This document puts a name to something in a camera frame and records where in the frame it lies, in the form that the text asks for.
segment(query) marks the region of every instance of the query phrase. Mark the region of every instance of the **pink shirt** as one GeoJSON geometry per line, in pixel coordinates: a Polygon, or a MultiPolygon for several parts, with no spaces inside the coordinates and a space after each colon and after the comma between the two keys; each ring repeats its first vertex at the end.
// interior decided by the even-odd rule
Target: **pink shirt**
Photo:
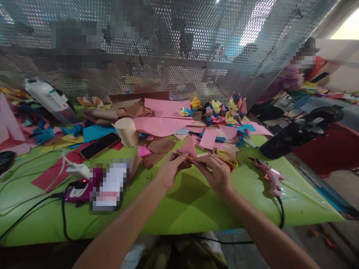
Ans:
{"type": "Polygon", "coordinates": [[[262,96],[256,101],[256,105],[268,102],[281,90],[288,89],[298,84],[300,79],[299,69],[287,65],[276,79],[269,85],[262,96]]]}

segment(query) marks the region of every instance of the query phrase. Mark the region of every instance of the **cardboard tube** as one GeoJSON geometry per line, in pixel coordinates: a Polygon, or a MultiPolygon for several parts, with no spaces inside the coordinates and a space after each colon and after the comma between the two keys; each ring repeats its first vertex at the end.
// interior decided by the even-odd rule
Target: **cardboard tube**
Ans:
{"type": "Polygon", "coordinates": [[[133,147],[138,143],[138,135],[133,119],[121,118],[113,124],[113,127],[116,128],[124,146],[133,147]]]}

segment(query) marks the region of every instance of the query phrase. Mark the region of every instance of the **smartphone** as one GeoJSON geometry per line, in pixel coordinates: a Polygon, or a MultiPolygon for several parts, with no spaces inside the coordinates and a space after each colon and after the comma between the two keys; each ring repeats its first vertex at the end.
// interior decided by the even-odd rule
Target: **smartphone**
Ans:
{"type": "Polygon", "coordinates": [[[108,135],[93,142],[91,145],[85,147],[83,150],[80,151],[80,153],[86,160],[89,160],[96,157],[101,152],[107,150],[110,146],[112,146],[119,140],[120,137],[117,134],[109,133],[108,135]]]}

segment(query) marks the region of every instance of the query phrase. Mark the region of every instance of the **green tabletop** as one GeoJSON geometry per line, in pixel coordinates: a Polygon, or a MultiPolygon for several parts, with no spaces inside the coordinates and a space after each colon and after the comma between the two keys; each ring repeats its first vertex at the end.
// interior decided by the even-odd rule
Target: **green tabletop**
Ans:
{"type": "MultiPolygon", "coordinates": [[[[174,149],[180,148],[185,141],[178,141],[174,149]]],[[[251,141],[260,146],[266,141],[266,138],[254,135],[251,141]]],[[[279,204],[268,194],[269,182],[263,179],[264,173],[257,169],[248,160],[247,156],[268,161],[274,169],[286,176],[286,179],[282,181],[282,200],[286,226],[344,220],[284,157],[277,160],[268,160],[260,153],[259,149],[254,149],[247,144],[239,149],[240,152],[237,153],[239,167],[231,174],[231,182],[245,198],[274,223],[278,225],[280,222],[279,204]]],[[[21,163],[29,158],[33,158],[41,150],[42,146],[34,148],[30,153],[20,156],[21,160],[17,160],[15,163],[21,163]]],[[[202,152],[204,151],[196,147],[197,154],[202,152]]],[[[113,159],[129,158],[136,154],[135,148],[122,148],[120,151],[110,149],[96,159],[93,159],[92,162],[111,163],[113,159]]],[[[33,168],[24,173],[23,177],[14,181],[9,182],[11,176],[6,176],[0,183],[0,208],[5,208],[41,193],[42,190],[33,186],[31,181],[36,179],[56,161],[38,166],[36,164],[59,156],[60,152],[50,152],[45,156],[24,164],[16,169],[14,173],[11,173],[11,176],[15,176],[29,167],[33,168]]],[[[88,203],[80,208],[76,208],[74,204],[67,203],[66,216],[69,236],[73,239],[96,237],[151,182],[160,165],[161,162],[151,170],[146,170],[141,164],[130,189],[126,193],[121,209],[114,211],[110,215],[98,216],[91,214],[88,203]]],[[[67,178],[53,192],[63,190],[70,181],[73,181],[73,179],[67,178]]],[[[7,230],[23,213],[43,197],[45,196],[33,199],[12,210],[1,212],[0,234],[7,230]]],[[[150,217],[142,233],[169,235],[240,227],[241,223],[238,219],[212,191],[199,170],[193,166],[177,175],[174,187],[168,192],[155,213],[150,217]]],[[[61,201],[50,199],[25,217],[4,237],[1,245],[10,247],[65,240],[61,217],[61,201]]]]}

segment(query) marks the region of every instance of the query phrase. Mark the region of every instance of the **pink glue gun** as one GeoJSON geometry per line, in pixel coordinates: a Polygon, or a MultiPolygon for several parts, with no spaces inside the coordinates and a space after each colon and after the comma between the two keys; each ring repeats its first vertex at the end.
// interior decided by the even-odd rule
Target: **pink glue gun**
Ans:
{"type": "Polygon", "coordinates": [[[280,197],[282,195],[282,190],[280,188],[280,181],[284,180],[284,175],[280,172],[274,170],[269,164],[265,161],[261,161],[258,159],[253,159],[248,157],[251,161],[253,161],[254,165],[261,169],[265,175],[265,179],[268,179],[270,182],[270,190],[269,194],[273,195],[274,197],[280,197]]]}

